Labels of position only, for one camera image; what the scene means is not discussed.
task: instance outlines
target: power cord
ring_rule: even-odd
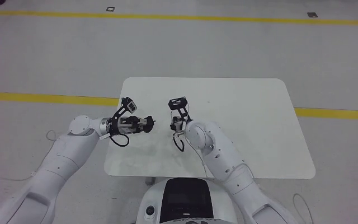
[[[297,209],[297,207],[296,207],[296,203],[295,203],[295,197],[296,197],[296,196],[299,196],[299,197],[302,199],[302,201],[304,202],[304,204],[306,205],[307,210],[308,210],[308,213],[309,213],[309,217],[310,217],[310,219],[311,219],[310,224],[314,224],[313,218],[312,218],[312,214],[311,214],[311,210],[309,209],[306,200],[305,200],[300,194],[295,193],[295,194],[293,195],[293,197],[292,197],[292,203],[293,203],[293,206],[295,207],[295,209],[296,209],[298,215],[300,216],[300,218],[302,219],[302,221],[304,221],[304,223],[306,224],[307,222],[304,220],[304,218],[302,217],[301,213],[298,211],[298,209]]]
[[[119,143],[117,143],[114,139],[113,139],[113,136],[110,136],[110,139],[112,140],[112,142],[114,143],[114,144],[116,144],[117,146],[119,146],[119,147],[126,147],[128,144],[129,144],[129,137],[127,136],[127,135],[125,135],[125,134],[118,134],[119,136],[124,136],[124,137],[126,137],[126,139],[127,139],[127,143],[126,144],[119,144]]]
[[[53,132],[54,133],[54,138],[49,138],[49,133],[50,132]],[[49,130],[47,133],[46,133],[46,139],[49,140],[49,141],[53,141],[52,142],[52,145],[50,147],[50,149],[48,150],[48,152],[46,153],[46,155],[44,156],[44,158],[41,160],[41,163],[40,165],[36,168],[36,170],[34,172],[31,173],[31,175],[27,178],[24,178],[24,179],[12,179],[12,178],[3,178],[3,177],[0,177],[0,179],[2,180],[9,180],[9,181],[24,181],[24,180],[28,180],[30,179],[31,177],[35,176],[35,174],[37,173],[37,171],[39,170],[39,168],[41,167],[41,165],[43,164],[46,156],[49,154],[49,152],[52,150],[52,148],[54,147],[54,144],[55,144],[55,141],[56,141],[56,132],[54,130]]]

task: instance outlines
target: table leg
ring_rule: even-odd
[[[152,186],[156,182],[156,178],[148,176],[145,178],[145,184]]]

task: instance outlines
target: black square marker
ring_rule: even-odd
[[[310,18],[317,18],[318,16],[317,16],[317,13],[315,13],[315,12],[307,12],[307,15],[308,15],[308,17],[310,17]]]
[[[107,7],[106,12],[114,12],[115,8],[116,7],[113,7],[113,6]]]

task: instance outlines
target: white cable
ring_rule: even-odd
[[[53,133],[54,133],[54,138],[49,138],[49,133],[50,133],[50,132],[53,132]],[[47,139],[47,140],[50,140],[50,141],[53,141],[53,142],[52,142],[52,145],[51,145],[50,149],[48,150],[48,152],[46,153],[46,155],[44,156],[44,158],[41,160],[40,165],[36,168],[36,170],[35,170],[34,172],[32,172],[32,174],[33,174],[33,173],[36,173],[36,172],[39,170],[39,168],[40,168],[40,166],[43,164],[43,162],[44,162],[46,156],[49,154],[49,152],[51,151],[51,149],[54,147],[54,144],[55,144],[55,141],[56,141],[56,132],[55,132],[54,130],[49,130],[49,131],[46,133],[46,139]],[[30,179],[31,177],[33,177],[33,175],[30,175],[29,177],[24,178],[24,179],[11,179],[11,178],[2,178],[2,177],[0,177],[0,179],[2,179],[2,180],[9,180],[9,181],[24,181],[24,180]]]
[[[292,197],[292,203],[293,203],[293,206],[295,207],[295,209],[296,209],[298,215],[300,216],[300,218],[303,220],[304,223],[307,223],[307,222],[304,220],[304,218],[302,217],[301,213],[298,211],[297,207],[296,207],[296,203],[295,203],[295,197],[296,197],[296,196],[299,196],[299,197],[303,200],[304,204],[305,204],[306,207],[307,207],[307,210],[308,210],[308,213],[309,213],[309,217],[310,217],[310,219],[311,219],[311,220],[310,220],[310,224],[314,224],[314,223],[313,223],[312,214],[311,214],[311,210],[309,209],[306,200],[305,200],[300,194],[295,193],[295,194],[293,195],[293,197]]]

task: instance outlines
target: black cable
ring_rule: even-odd
[[[173,134],[173,141],[174,141],[175,146],[179,149],[179,151],[184,152],[184,142],[183,142],[183,140],[180,140],[181,144],[183,145],[183,147],[180,148],[178,146],[177,142],[175,141],[175,133]]]
[[[112,142],[114,143],[114,144],[116,144],[117,146],[119,146],[119,147],[126,147],[128,144],[129,144],[129,138],[128,138],[128,136],[126,136],[125,134],[118,134],[119,136],[124,136],[124,137],[126,137],[126,139],[127,139],[127,143],[126,144],[118,144],[113,138],[112,138],[112,136],[110,136],[110,139],[112,140]]]

